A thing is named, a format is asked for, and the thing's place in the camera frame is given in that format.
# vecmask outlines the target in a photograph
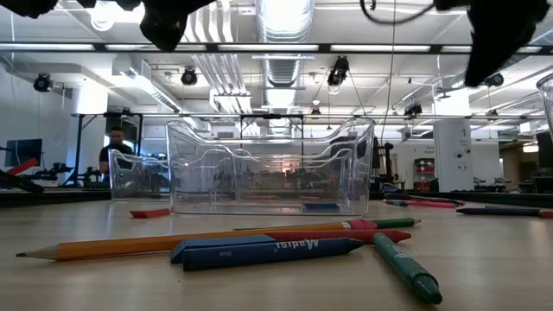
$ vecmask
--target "black shirt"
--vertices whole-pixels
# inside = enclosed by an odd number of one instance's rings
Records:
[[[121,152],[122,154],[125,154],[125,155],[132,155],[132,149],[125,145],[125,144],[115,144],[115,143],[110,143],[109,145],[105,146],[102,148],[102,150],[100,151],[100,161],[101,162],[108,162],[109,160],[109,156],[108,156],[108,150],[109,149],[117,149],[119,150],[119,152]]]

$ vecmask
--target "green marker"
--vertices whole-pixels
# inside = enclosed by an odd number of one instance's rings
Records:
[[[377,224],[377,229],[392,229],[413,226],[421,222],[420,219],[404,218],[404,219],[375,219],[369,220]]]
[[[384,234],[375,234],[372,241],[380,255],[385,258],[386,262],[399,274],[402,281],[418,298],[433,304],[442,302],[438,281],[425,268],[402,252]]]

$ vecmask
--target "table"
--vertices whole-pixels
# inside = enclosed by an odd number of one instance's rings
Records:
[[[167,203],[97,201],[0,209],[0,301],[6,310],[424,310],[371,247],[347,256],[183,273],[168,253],[50,263],[15,258],[63,241],[233,227],[327,222],[336,217],[174,215],[131,219]],[[478,206],[469,203],[467,206]],[[553,220],[463,216],[384,206],[370,216],[411,216],[400,244],[439,281],[439,310],[551,310]]]

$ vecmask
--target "blue marker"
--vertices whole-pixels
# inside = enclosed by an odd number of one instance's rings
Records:
[[[310,239],[293,242],[245,244],[185,250],[184,270],[234,267],[347,254],[363,246],[353,238]]]
[[[182,252],[185,250],[270,242],[275,242],[275,239],[263,234],[230,238],[187,238],[171,250],[171,263],[182,263]]]

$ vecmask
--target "ceiling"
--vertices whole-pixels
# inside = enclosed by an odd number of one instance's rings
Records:
[[[404,18],[412,12],[426,6],[430,0],[397,0],[397,18]],[[313,43],[382,43],[390,44],[470,44],[471,26],[463,10],[446,14],[429,14],[404,25],[381,27],[369,22],[359,9],[359,3],[353,0],[316,0],[315,16],[309,41]],[[392,19],[394,3],[378,1],[374,14],[380,18]],[[254,1],[232,1],[232,32],[235,41],[257,41]],[[553,29],[553,12],[538,25],[535,37]],[[41,16],[37,20],[12,15],[0,8],[0,41],[108,41],[108,42],[147,42],[136,23],[117,22],[108,31],[99,32],[91,26],[90,14],[76,1],[60,1],[59,7]],[[414,91],[416,101],[423,105],[425,112],[431,112],[433,101],[431,87],[425,83],[436,77],[448,78],[463,72],[467,64],[467,55],[347,55],[351,76],[344,82],[337,95],[328,95],[327,70],[337,55],[315,54],[312,60],[302,64],[300,87],[296,94],[296,104],[304,113],[313,107],[312,101],[321,101],[321,112],[360,113],[365,107],[372,113],[383,114],[390,108],[401,110],[402,99]],[[111,64],[115,54],[44,54],[17,53],[15,62],[29,64],[67,63],[78,64],[98,76],[118,86],[118,77],[111,75]],[[188,111],[209,111],[207,104],[210,86],[199,76],[196,86],[184,86],[180,82],[181,73],[186,66],[194,66],[189,54],[133,54],[134,61],[145,60],[152,66],[152,78],[161,84],[171,95],[181,100]],[[251,54],[239,54],[238,61],[245,77],[248,91],[251,93],[252,106],[258,107],[264,99],[262,69]],[[488,90],[485,87],[471,90],[470,105],[473,113],[491,106],[523,98],[537,91],[536,82],[553,70],[549,65],[553,56],[533,56],[507,68],[502,74],[505,83],[499,88]],[[120,91],[129,95],[138,111],[156,111],[155,100],[144,92],[130,87],[121,87]],[[509,114],[523,114],[534,111],[540,104],[534,100],[521,105]]]

